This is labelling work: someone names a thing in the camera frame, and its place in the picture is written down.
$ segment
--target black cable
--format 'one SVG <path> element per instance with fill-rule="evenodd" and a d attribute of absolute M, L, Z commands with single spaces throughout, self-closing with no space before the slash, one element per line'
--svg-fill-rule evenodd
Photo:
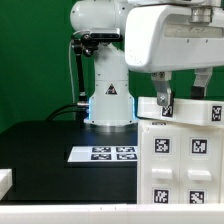
<path fill-rule="evenodd" d="M 84 75 L 83 75 L 81 55 L 76 55 L 76 64 L 77 64 L 77 72 L 78 72 L 78 79 L 79 79 L 79 92 L 81 94 L 83 93 L 85 94 Z M 79 101 L 86 101 L 86 96 L 79 95 Z"/>
<path fill-rule="evenodd" d="M 57 110 L 53 111 L 47 118 L 46 120 L 49 120 L 50 117 L 54 116 L 55 114 L 57 114 L 58 112 L 64 110 L 64 109 L 67 109 L 67 108 L 70 108 L 70 107 L 77 107 L 77 103 L 72 103 L 72 104 L 67 104 L 67 105 L 64 105 L 60 108 L 58 108 Z"/>
<path fill-rule="evenodd" d="M 51 117 L 49 117 L 48 119 L 46 119 L 47 121 L 52 121 L 55 117 L 59 116 L 59 115 L 62 115 L 62 114 L 68 114 L 68 113 L 84 113 L 86 112 L 85 110 L 80 110 L 80 111 L 77 111 L 77 110 L 69 110 L 69 111 L 61 111 L 61 112 L 58 112 L 54 115 L 52 115 Z"/>

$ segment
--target black tabletop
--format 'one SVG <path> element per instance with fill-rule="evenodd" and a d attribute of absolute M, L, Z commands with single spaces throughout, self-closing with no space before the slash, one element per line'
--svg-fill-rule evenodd
<path fill-rule="evenodd" d="M 137 131 L 103 133 L 79 121 L 28 121 L 0 135 L 13 187 L 0 204 L 136 203 L 136 162 L 72 163 L 72 146 L 137 145 Z"/>

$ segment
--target white block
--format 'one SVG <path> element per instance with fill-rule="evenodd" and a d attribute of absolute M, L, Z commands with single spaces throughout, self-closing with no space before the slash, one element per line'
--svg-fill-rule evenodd
<path fill-rule="evenodd" d="M 0 200 L 7 193 L 12 186 L 12 170 L 1 169 L 0 170 Z"/>
<path fill-rule="evenodd" d="M 171 169 L 152 169 L 152 178 L 173 179 L 173 171 Z"/>
<path fill-rule="evenodd" d="M 224 102 L 174 99 L 173 107 L 161 107 L 155 97 L 140 97 L 138 116 L 194 125 L 224 125 Z"/>
<path fill-rule="evenodd" d="M 212 175 L 206 170 L 188 170 L 188 177 L 190 180 L 211 181 Z"/>
<path fill-rule="evenodd" d="M 138 203 L 218 203 L 223 131 L 140 120 Z"/>

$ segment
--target white box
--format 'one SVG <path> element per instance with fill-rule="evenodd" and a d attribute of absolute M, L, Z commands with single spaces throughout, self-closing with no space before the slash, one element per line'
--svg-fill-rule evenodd
<path fill-rule="evenodd" d="M 140 120 L 138 203 L 219 203 L 223 130 Z"/>

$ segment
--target white panel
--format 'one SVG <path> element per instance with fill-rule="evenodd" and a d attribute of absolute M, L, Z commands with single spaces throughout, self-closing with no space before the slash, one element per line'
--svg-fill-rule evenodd
<path fill-rule="evenodd" d="M 138 116 L 194 125 L 223 125 L 224 102 L 174 99 L 172 107 L 161 107 L 154 97 L 140 97 Z"/>
<path fill-rule="evenodd" d="M 2 206 L 4 224 L 223 224 L 224 205 Z"/>
<path fill-rule="evenodd" d="M 138 203 L 219 203 L 223 130 L 140 120 Z"/>
<path fill-rule="evenodd" d="M 12 170 L 1 169 L 0 170 L 0 200 L 7 193 L 12 186 Z"/>

